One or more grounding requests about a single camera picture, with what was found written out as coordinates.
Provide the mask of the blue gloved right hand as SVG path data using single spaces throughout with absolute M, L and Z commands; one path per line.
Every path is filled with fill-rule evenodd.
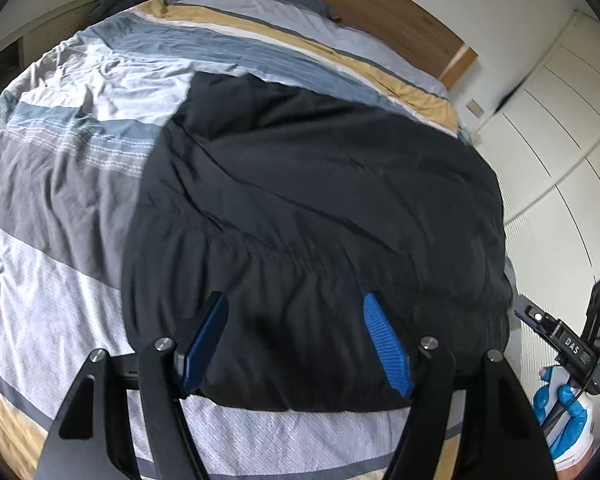
M 542 387 L 533 397 L 533 411 L 540 424 L 554 420 L 546 437 L 557 470 L 573 466 L 593 444 L 593 404 L 561 366 L 540 371 Z

